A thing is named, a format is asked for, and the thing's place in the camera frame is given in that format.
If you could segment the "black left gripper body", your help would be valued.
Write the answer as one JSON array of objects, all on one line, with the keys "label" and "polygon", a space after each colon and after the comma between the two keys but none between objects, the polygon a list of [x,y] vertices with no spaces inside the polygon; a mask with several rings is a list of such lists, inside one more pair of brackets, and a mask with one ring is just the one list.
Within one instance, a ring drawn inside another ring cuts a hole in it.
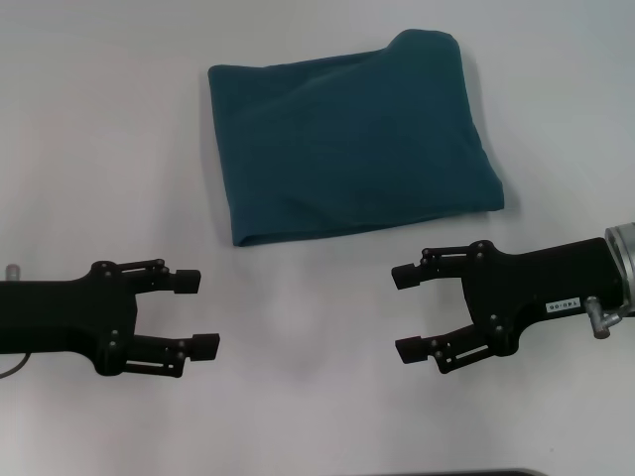
[{"label": "black left gripper body", "polygon": [[97,262],[70,281],[1,283],[1,353],[72,352],[101,376],[124,372],[137,304],[120,267]]}]

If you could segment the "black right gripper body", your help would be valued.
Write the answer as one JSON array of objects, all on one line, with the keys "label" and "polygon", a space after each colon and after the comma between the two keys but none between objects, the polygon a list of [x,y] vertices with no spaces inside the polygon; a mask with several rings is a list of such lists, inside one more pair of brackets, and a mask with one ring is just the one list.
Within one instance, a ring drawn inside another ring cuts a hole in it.
[{"label": "black right gripper body", "polygon": [[522,332],[533,324],[583,313],[587,298],[606,310],[624,302],[620,273],[602,238],[524,254],[478,241],[469,246],[461,283],[471,332],[496,356],[517,352]]}]

